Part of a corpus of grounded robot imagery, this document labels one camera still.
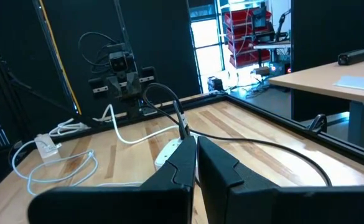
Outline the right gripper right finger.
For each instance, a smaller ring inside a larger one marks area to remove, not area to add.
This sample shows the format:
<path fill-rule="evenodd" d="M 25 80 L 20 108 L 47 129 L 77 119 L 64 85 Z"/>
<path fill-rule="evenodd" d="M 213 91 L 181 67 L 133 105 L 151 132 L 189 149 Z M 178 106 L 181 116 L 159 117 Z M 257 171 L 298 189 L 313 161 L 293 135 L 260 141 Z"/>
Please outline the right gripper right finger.
<path fill-rule="evenodd" d="M 364 186 L 280 187 L 206 137 L 197 147 L 209 223 L 364 223 Z"/>

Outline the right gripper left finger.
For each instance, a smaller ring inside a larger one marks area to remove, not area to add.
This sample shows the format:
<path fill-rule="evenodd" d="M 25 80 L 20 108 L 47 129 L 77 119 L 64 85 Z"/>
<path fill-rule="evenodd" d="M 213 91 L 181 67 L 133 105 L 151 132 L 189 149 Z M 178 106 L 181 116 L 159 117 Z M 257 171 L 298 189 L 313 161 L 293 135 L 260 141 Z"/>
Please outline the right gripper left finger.
<path fill-rule="evenodd" d="M 29 223 L 190 223 L 197 143 L 186 137 L 139 187 L 56 187 L 29 204 Z"/>

